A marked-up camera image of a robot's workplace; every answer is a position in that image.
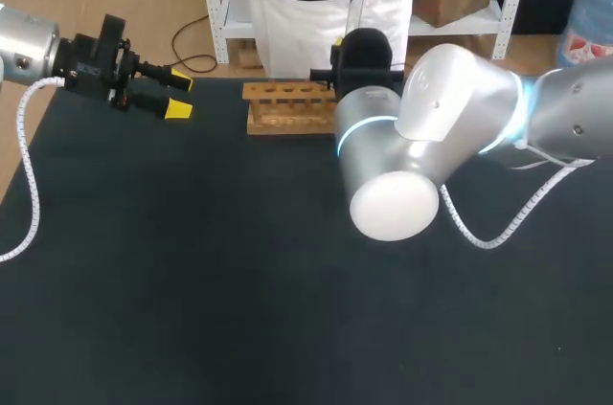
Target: white pants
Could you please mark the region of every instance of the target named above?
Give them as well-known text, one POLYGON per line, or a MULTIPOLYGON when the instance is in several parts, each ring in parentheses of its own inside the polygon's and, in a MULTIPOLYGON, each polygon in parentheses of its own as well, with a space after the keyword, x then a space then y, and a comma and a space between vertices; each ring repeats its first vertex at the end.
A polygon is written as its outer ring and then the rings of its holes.
MULTIPOLYGON (((271 78, 307 79, 328 69, 330 47, 345 34, 349 0, 251 0, 258 53, 271 78)), ((395 70, 406 58, 413 0, 364 0, 360 27, 384 32, 395 70)))

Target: metal cylinder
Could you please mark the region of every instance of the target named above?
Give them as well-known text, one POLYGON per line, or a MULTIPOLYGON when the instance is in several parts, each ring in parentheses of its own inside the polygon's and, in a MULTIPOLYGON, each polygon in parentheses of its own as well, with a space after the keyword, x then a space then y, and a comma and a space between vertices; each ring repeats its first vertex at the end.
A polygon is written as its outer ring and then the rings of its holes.
POLYGON ((350 215, 377 240, 400 240, 427 227, 439 208, 437 187, 407 167, 407 146, 394 127, 400 97, 379 86, 350 92, 336 108, 336 142, 350 215))
POLYGON ((0 4, 0 57, 5 80, 30 85, 49 77, 58 44, 56 23, 0 4))
POLYGON ((555 71, 542 79, 529 143, 558 159, 613 156, 613 56, 555 71))

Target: black cable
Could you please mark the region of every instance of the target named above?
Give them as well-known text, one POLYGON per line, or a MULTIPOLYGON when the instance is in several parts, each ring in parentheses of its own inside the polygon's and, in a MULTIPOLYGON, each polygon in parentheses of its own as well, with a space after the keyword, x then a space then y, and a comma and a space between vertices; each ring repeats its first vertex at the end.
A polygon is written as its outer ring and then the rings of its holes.
POLYGON ((217 68, 217 59, 215 58, 215 56, 211 56, 210 54, 196 54, 194 56, 188 56, 188 57, 182 58, 177 52, 176 46, 175 46, 176 38, 180 34, 182 34, 184 30, 186 30, 187 28, 191 27, 194 24, 207 20, 208 18, 209 18, 208 14, 203 17, 199 17, 193 20, 192 22, 188 22, 187 24, 185 24, 183 27, 181 27, 179 30, 176 31, 176 33, 172 37, 170 46, 172 47, 172 52, 174 53, 174 56, 177 58, 177 61, 169 64, 170 67, 174 67, 175 65, 183 65, 185 68, 187 68, 192 73, 211 73, 215 68, 217 68), (187 60, 193 60, 195 58, 209 58, 210 60, 213 61, 213 66, 211 68, 204 69, 204 70, 196 70, 190 67, 187 63, 185 63, 187 60))

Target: black mount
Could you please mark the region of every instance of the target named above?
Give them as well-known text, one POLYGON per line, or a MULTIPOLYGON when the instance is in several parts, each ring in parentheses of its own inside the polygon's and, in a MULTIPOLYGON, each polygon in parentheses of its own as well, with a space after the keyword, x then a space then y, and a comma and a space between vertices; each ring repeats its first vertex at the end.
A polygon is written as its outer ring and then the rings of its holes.
POLYGON ((404 80, 404 71, 391 71, 392 48, 385 34, 377 29, 356 29, 332 46, 330 70, 311 70, 311 81, 325 81, 334 87, 336 99, 365 86, 392 89, 404 80))
POLYGON ((156 79, 163 86, 187 91, 191 80, 172 74, 169 66, 141 63, 140 56, 130 51, 130 40, 124 37, 125 20, 107 14, 100 36, 76 34, 71 41, 62 38, 57 48, 52 75, 65 78, 69 91, 92 99, 108 101, 120 110, 135 106, 164 116, 169 97, 133 94, 129 82, 137 73, 156 79))

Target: wooden floor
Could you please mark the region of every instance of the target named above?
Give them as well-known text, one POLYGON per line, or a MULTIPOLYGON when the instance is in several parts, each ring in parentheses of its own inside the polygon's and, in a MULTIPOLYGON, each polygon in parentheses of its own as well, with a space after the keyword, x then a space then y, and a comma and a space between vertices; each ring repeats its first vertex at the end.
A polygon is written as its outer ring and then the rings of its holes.
MULTIPOLYGON (((172 35, 184 24, 206 14, 205 0, 0 0, 31 14, 56 21, 62 36, 75 33, 97 35, 102 19, 111 13, 126 19, 125 35, 132 41, 132 49, 151 63, 174 62, 170 49, 172 35)), ((451 37, 412 38, 409 46, 408 65, 413 65, 429 47, 440 42, 459 42, 475 52, 488 56, 493 38, 451 37)), ((512 40, 506 66, 518 73, 538 74, 551 68, 556 40, 550 36, 516 37, 512 40)), ((214 53, 211 31, 207 22, 188 29, 177 41, 182 56, 214 53)), ((206 68, 206 60, 191 62, 197 69, 206 68)), ((240 69, 232 65, 220 65, 213 77, 261 77, 262 70, 240 69)), ((0 95, 0 198, 12 178, 19 162, 19 151, 14 130, 17 102, 24 88, 5 82, 0 95)), ((35 128, 53 94, 53 90, 40 92, 29 106, 27 128, 29 135, 35 128)))

